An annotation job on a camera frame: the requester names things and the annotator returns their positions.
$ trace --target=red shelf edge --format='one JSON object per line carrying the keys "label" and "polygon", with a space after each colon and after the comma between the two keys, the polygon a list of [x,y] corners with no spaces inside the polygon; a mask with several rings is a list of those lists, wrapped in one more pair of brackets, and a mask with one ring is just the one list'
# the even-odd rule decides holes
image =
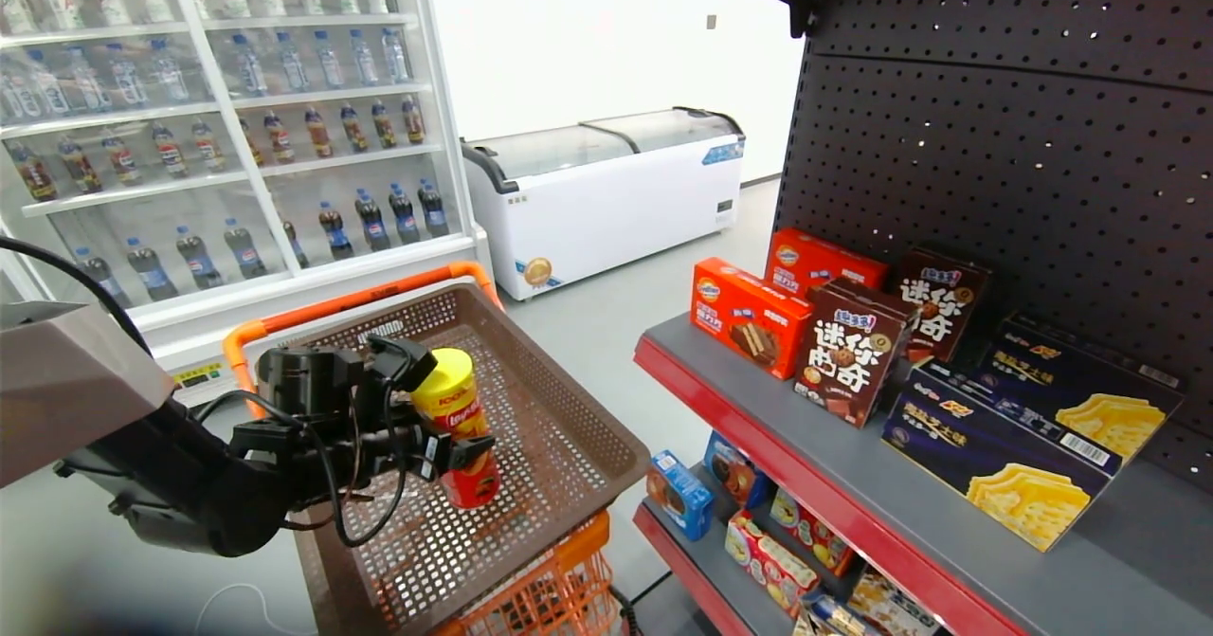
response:
{"label": "red shelf edge", "polygon": [[666,561],[666,564],[670,566],[670,572],[673,572],[674,577],[683,583],[687,591],[695,598],[695,603],[704,611],[704,614],[712,621],[712,626],[717,631],[723,636],[753,636],[750,628],[746,626],[738,613],[733,612],[733,608],[729,607],[729,603],[716,590],[716,586],[704,577],[704,573],[695,567],[694,561],[687,557],[687,553],[679,549],[678,543],[661,527],[653,511],[644,507],[644,504],[640,504],[636,507],[632,522],[640,530],[640,534],[649,540],[649,544],[654,546],[661,560]]}
{"label": "red shelf edge", "polygon": [[657,345],[642,336],[633,360],[725,439],[750,454],[754,464],[819,516],[881,572],[944,619],[957,636],[1023,636],[1025,631],[968,586],[956,581],[913,544],[898,536],[858,501],[767,435],[723,394],[705,385]]}

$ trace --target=pringles-style can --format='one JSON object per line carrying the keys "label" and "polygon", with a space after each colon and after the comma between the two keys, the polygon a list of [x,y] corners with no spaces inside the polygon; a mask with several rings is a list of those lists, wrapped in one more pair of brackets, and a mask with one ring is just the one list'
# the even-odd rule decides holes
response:
{"label": "pringles-style can", "polygon": [[[472,357],[450,347],[434,350],[433,354],[438,365],[421,387],[412,391],[412,405],[455,439],[488,436],[489,420],[475,394]],[[459,509],[488,504],[501,487],[492,452],[463,470],[448,472],[442,479],[446,498]]]}

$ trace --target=white chest freezer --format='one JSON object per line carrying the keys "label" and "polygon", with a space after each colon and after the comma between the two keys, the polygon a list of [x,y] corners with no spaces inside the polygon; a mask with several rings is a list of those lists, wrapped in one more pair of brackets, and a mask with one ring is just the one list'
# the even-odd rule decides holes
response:
{"label": "white chest freezer", "polygon": [[628,114],[463,144],[475,218],[516,300],[736,222],[745,135],[728,114]]}

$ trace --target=yellow lid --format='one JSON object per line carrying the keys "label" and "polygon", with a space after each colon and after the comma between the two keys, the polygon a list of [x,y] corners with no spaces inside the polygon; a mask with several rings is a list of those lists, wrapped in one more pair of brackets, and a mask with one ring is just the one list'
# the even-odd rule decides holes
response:
{"label": "yellow lid", "polygon": [[431,352],[438,359],[438,367],[429,377],[412,391],[412,398],[422,401],[443,397],[460,388],[472,376],[472,357],[463,350],[440,347]]}

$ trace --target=shopping cart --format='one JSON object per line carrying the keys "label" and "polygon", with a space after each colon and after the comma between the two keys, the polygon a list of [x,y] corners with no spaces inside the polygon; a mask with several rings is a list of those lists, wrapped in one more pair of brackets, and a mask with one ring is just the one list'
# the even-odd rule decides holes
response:
{"label": "shopping cart", "polygon": [[[475,285],[455,279],[471,277]],[[423,288],[385,311],[347,312]],[[335,325],[286,345],[366,353],[366,336],[459,347],[475,362],[478,394],[496,437],[501,489],[459,510],[440,487],[410,478],[397,513],[368,545],[347,549],[332,526],[295,533],[321,634],[442,636],[599,635],[621,628],[606,506],[648,465],[648,449],[511,322],[479,265],[456,262],[393,283],[239,325],[223,342],[240,387],[252,390],[250,342],[328,317]],[[263,418],[251,405],[254,416]],[[397,475],[346,507],[351,535],[383,513]],[[311,524],[329,504],[294,517]]]}

